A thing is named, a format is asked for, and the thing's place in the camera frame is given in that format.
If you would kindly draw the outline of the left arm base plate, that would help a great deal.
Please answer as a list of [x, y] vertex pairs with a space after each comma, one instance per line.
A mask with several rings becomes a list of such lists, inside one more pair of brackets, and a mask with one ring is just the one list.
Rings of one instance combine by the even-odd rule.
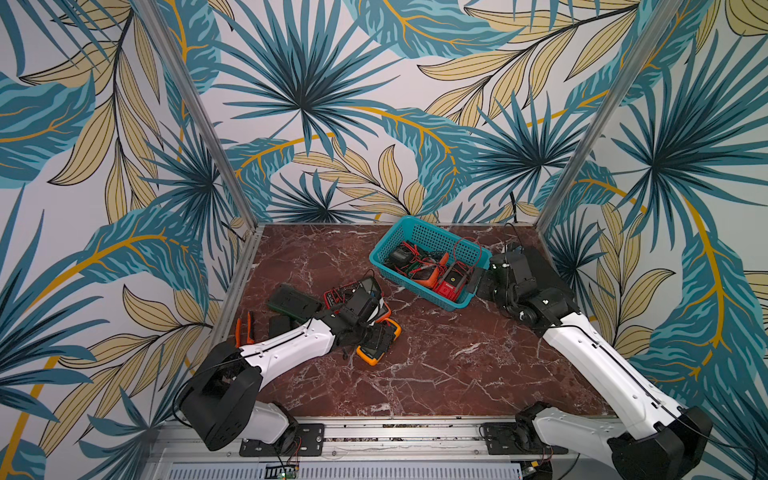
[[245, 439], [241, 442], [239, 456], [245, 458], [320, 457], [325, 440], [325, 425], [322, 423], [300, 423], [290, 425], [275, 443]]

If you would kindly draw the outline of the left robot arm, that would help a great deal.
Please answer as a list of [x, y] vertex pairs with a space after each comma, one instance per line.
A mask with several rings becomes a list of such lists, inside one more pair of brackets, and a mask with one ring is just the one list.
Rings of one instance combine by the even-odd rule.
[[179, 390], [176, 407], [210, 451], [243, 439], [285, 455], [298, 441], [298, 422], [286, 408], [259, 401], [260, 391], [304, 362], [361, 344], [383, 314], [381, 287], [367, 276], [346, 302], [292, 330], [241, 347], [217, 344]]

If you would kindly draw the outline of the green black multimeter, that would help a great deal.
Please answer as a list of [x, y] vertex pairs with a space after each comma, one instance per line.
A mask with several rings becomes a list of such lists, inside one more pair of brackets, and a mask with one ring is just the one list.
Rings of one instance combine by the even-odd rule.
[[411, 277], [418, 269], [430, 263], [425, 250], [412, 242], [403, 241], [388, 254], [384, 265], [402, 276]]

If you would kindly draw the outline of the orange grey multimeter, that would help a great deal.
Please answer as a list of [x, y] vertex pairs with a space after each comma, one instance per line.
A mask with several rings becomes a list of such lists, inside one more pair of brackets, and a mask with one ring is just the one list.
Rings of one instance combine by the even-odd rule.
[[407, 276], [415, 283], [433, 289], [446, 271], [450, 255], [446, 252], [436, 255], [426, 254], [414, 259]]

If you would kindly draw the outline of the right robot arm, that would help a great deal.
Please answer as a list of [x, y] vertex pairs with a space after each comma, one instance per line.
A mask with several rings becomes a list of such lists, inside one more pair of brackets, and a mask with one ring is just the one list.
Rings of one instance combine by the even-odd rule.
[[536, 252], [517, 246], [484, 263], [482, 298], [564, 356], [608, 403], [614, 421], [577, 416], [547, 402], [503, 427], [485, 425], [521, 451], [561, 447], [623, 479], [681, 479], [702, 460], [713, 423], [646, 379], [591, 325], [572, 291]]

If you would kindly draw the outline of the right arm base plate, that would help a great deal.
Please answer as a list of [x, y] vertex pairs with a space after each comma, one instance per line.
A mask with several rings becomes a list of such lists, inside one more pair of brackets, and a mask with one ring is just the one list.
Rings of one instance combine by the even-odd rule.
[[568, 449], [543, 443], [535, 432], [516, 422], [486, 422], [479, 433], [489, 455], [539, 455], [549, 458], [567, 454]]

